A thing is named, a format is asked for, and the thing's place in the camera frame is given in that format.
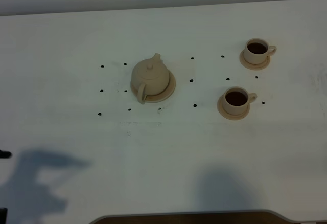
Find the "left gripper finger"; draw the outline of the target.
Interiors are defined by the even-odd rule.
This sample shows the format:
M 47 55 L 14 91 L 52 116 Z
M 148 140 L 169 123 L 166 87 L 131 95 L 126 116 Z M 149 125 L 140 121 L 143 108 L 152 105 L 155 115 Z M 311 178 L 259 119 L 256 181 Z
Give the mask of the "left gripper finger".
M 9 159 L 12 157 L 12 153 L 9 151 L 0 151 L 0 158 L 1 159 Z

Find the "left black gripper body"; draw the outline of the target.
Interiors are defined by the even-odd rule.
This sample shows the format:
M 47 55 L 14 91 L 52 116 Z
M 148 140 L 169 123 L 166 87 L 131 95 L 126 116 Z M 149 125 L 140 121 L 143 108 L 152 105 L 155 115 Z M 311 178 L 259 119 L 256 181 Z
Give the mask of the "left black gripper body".
M 0 224 L 6 224 L 7 221 L 7 208 L 0 208 Z

